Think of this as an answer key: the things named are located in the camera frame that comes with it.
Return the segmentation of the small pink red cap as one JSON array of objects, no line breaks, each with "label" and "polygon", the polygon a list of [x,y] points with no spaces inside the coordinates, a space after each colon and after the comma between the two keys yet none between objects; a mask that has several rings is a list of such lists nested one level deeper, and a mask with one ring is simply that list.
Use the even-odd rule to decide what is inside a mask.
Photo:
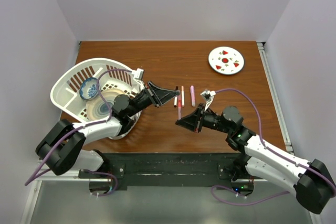
[{"label": "small pink red cap", "polygon": [[177,98],[177,106],[178,108],[180,108],[182,106],[182,98],[181,98],[181,95],[178,95],[178,98]]}]

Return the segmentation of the slim pink red-tipped pen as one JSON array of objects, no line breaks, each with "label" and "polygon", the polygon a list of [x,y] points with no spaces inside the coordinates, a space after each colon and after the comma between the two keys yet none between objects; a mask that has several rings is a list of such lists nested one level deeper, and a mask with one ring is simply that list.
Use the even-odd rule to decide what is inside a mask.
[{"label": "slim pink red-tipped pen", "polygon": [[181,106],[178,106],[178,119],[181,119]]}]

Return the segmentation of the pink highlighter pen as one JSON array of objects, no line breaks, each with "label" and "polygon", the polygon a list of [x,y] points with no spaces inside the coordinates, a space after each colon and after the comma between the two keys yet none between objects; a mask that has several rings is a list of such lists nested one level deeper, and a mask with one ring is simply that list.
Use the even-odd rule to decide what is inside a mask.
[{"label": "pink highlighter pen", "polygon": [[190,86],[190,94],[191,94],[191,105],[192,107],[196,107],[195,87],[193,85]]}]

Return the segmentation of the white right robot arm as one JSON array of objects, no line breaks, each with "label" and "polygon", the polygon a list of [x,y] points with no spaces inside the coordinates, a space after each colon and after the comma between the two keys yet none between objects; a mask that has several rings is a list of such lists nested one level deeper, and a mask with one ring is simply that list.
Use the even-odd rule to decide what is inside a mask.
[{"label": "white right robot arm", "polygon": [[251,175],[265,179],[292,194],[314,214],[322,213],[335,197],[335,182],[322,161],[296,157],[263,140],[243,125],[243,117],[235,106],[226,107],[218,115],[201,103],[175,124],[195,133],[204,127],[226,133],[228,145],[241,153],[234,165],[237,177]]}]

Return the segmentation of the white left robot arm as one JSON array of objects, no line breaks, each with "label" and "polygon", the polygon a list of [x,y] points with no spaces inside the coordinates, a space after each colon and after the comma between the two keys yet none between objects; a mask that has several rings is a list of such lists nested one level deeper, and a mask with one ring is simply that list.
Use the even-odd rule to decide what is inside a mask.
[{"label": "white left robot arm", "polygon": [[66,119],[58,121],[37,145],[35,153],[55,175],[71,169],[88,169],[97,178],[103,178],[108,174],[109,165],[98,152],[84,151],[84,144],[105,137],[124,137],[136,124],[138,113],[151,105],[163,106],[179,93],[178,90],[160,88],[152,82],[148,82],[133,98],[105,91],[98,99],[107,109],[103,118],[78,124]]}]

